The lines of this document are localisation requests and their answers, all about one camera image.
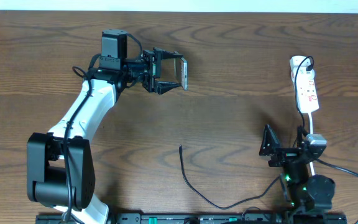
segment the white wall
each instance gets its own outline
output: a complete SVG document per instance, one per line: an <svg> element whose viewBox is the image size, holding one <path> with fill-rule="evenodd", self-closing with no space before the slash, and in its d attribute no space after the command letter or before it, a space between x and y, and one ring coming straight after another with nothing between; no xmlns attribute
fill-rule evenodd
<svg viewBox="0 0 358 224"><path fill-rule="evenodd" d="M0 0L0 9L358 13L358 0Z"/></svg>

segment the white cord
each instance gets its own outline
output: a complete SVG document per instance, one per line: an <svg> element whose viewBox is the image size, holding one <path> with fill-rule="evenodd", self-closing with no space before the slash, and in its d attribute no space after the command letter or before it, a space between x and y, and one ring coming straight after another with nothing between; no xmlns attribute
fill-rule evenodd
<svg viewBox="0 0 358 224"><path fill-rule="evenodd" d="M311 113L308 113L308 115L309 115L310 134L313 134L313 119L311 117ZM310 162L309 166L310 166L311 175L315 175L313 162Z"/></svg>

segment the white power strip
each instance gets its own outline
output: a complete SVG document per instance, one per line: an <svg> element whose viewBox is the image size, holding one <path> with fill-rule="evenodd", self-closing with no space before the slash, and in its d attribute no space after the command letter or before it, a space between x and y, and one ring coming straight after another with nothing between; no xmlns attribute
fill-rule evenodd
<svg viewBox="0 0 358 224"><path fill-rule="evenodd" d="M296 71L305 58L305 56L294 56L290 60L291 79L294 87ZM306 59L299 68L298 76L296 77L297 103L302 113L311 113L319 108L316 85L314 84L314 69L306 71L309 65L311 65L310 59Z"/></svg>

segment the wooden tabletop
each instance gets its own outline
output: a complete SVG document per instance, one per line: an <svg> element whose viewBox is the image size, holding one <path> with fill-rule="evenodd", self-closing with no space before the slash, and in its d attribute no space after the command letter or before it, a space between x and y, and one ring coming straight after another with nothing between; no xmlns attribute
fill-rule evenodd
<svg viewBox="0 0 358 224"><path fill-rule="evenodd" d="M213 208L184 183L178 147L189 181L213 202L261 194L282 171L258 155L264 125L289 146L301 124L289 75L294 55L316 60L314 131L328 140L321 159L358 172L357 14L0 11L0 223L55 212L27 198L26 143L67 112L81 89L71 66L87 68L110 28L130 32L144 49L184 54L189 91L156 95L137 85L106 114L91 145L95 191L105 202L145 213L282 206L276 184L260 200ZM133 41L128 48L139 50ZM170 66L164 72L174 79ZM354 223L358 178L315 167L336 183L333 211Z"/></svg>

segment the wooden table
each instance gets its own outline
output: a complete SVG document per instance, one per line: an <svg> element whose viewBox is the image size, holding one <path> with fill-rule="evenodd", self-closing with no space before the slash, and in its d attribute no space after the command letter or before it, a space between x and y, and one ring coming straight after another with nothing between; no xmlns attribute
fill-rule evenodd
<svg viewBox="0 0 358 224"><path fill-rule="evenodd" d="M184 183L179 144L190 182L212 201L261 194L282 171L258 156L264 125L290 145L301 123L289 77L293 55L316 59L314 130L328 140L321 159L358 172L356 14L0 11L0 223L33 223L38 213L54 212L27 198L26 143L67 112L81 88L71 66L86 68L109 28L127 30L144 49L184 54L189 91L160 96L137 85L107 113L91 146L96 194L105 202L149 213L222 212ZM137 52L130 41L129 55ZM354 223L358 178L315 166L336 182L333 210ZM282 202L277 184L226 212Z"/></svg>

